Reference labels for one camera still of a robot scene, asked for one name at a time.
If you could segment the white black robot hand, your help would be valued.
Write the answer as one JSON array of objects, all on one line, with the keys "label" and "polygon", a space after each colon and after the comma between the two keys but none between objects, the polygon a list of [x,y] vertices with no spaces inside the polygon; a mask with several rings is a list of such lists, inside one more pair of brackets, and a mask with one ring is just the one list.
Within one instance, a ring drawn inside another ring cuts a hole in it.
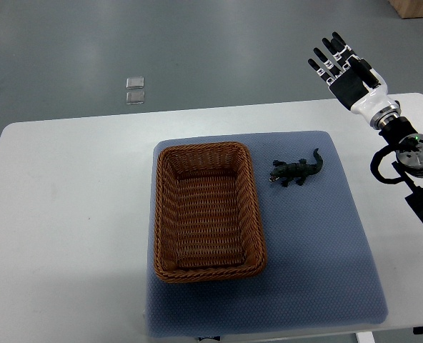
[{"label": "white black robot hand", "polygon": [[400,105],[389,97],[386,81],[365,59],[353,56],[352,69],[346,71],[344,65],[352,52],[337,32],[331,40],[323,38],[322,43],[333,60],[315,47],[314,54],[322,65],[313,59],[308,59],[308,64],[347,110],[361,115],[373,129],[381,129],[391,116],[400,117]]}]

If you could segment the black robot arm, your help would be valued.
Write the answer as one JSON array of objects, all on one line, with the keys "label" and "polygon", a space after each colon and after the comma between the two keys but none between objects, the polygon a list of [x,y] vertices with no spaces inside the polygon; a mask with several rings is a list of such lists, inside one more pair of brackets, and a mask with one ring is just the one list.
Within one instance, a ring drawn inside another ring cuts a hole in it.
[{"label": "black robot arm", "polygon": [[423,178],[423,134],[401,115],[401,105],[388,95],[383,77],[337,32],[322,43],[327,51],[314,48],[310,67],[343,107],[362,116],[386,141],[374,154],[370,171],[383,184],[404,182],[412,191],[405,200],[423,223],[423,187],[413,181]]}]

